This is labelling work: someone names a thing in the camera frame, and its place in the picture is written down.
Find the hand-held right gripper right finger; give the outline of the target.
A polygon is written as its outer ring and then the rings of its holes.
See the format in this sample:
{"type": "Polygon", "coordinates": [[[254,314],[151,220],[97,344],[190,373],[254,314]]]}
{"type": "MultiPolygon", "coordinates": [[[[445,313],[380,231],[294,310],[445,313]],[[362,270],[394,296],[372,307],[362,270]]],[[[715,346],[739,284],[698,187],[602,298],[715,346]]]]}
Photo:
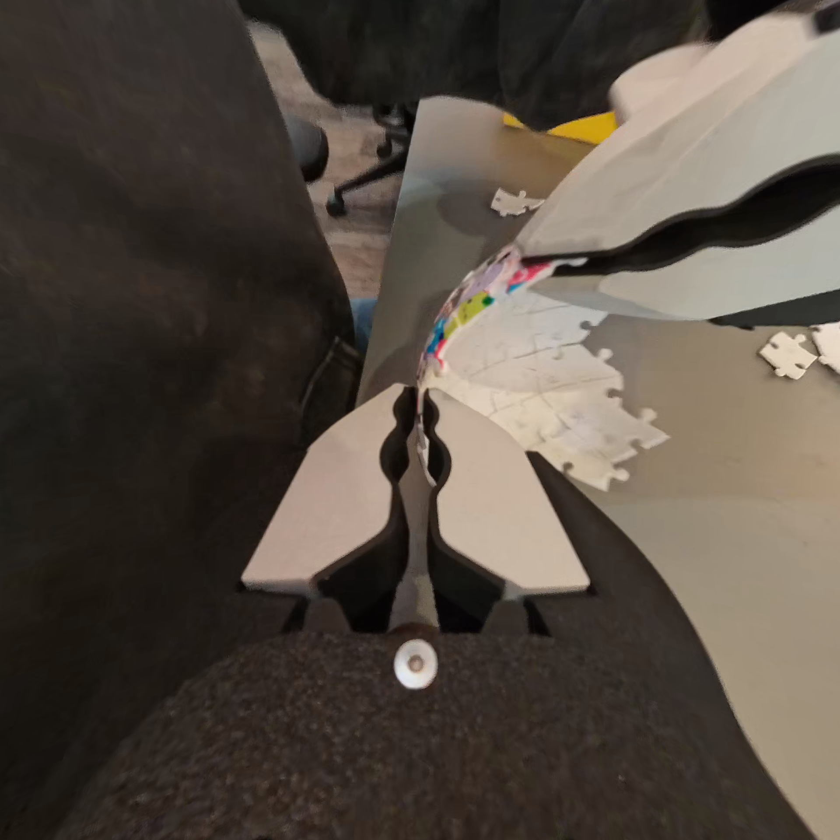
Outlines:
{"type": "Polygon", "coordinates": [[[579,595],[591,579],[520,444],[453,396],[423,395],[427,571],[442,628],[480,630],[501,603],[579,595]]]}

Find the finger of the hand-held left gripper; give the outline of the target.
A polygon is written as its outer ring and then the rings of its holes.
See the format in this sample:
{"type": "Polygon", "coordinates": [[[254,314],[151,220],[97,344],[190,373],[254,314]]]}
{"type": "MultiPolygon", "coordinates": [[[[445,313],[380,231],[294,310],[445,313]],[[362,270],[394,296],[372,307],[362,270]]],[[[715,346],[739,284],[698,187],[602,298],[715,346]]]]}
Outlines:
{"type": "Polygon", "coordinates": [[[683,213],[628,244],[557,251],[546,298],[642,319],[837,322],[836,193],[754,193],[683,213]]]}
{"type": "Polygon", "coordinates": [[[521,256],[617,251],[837,159],[838,48],[838,33],[736,33],[705,49],[558,184],[521,256]]]}

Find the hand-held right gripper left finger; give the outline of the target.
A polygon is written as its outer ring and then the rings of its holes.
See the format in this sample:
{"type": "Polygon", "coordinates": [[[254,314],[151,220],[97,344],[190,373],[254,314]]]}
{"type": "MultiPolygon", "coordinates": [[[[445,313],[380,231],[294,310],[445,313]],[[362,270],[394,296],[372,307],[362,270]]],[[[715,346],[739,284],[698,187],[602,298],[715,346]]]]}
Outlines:
{"type": "Polygon", "coordinates": [[[392,385],[309,446],[242,587],[333,600],[353,629],[387,625],[408,562],[400,482],[416,411],[416,388],[392,385]]]}

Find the yellow plastic bin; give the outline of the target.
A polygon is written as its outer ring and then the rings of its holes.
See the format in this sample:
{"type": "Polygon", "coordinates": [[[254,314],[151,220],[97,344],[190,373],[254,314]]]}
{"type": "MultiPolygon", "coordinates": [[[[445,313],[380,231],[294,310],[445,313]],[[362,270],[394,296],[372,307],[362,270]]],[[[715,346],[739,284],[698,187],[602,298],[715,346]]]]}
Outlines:
{"type": "Polygon", "coordinates": [[[511,129],[540,133],[546,136],[589,145],[601,144],[618,128],[618,120],[614,112],[599,113],[591,117],[565,122],[542,132],[531,129],[507,112],[503,113],[502,121],[506,127],[511,129]]]}

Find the partly built puzzle ball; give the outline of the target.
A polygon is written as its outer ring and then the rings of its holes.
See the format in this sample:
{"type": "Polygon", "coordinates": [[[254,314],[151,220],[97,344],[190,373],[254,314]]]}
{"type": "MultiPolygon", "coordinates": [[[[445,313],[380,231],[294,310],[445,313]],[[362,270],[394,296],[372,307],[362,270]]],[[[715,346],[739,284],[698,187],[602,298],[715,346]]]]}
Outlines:
{"type": "Polygon", "coordinates": [[[416,383],[420,393],[441,391],[489,419],[570,478],[608,491],[628,480],[626,462],[669,436],[652,409],[625,408],[613,352],[584,346],[606,313],[538,291],[555,269],[583,263],[528,266],[515,245],[486,259],[438,312],[416,383]]]}

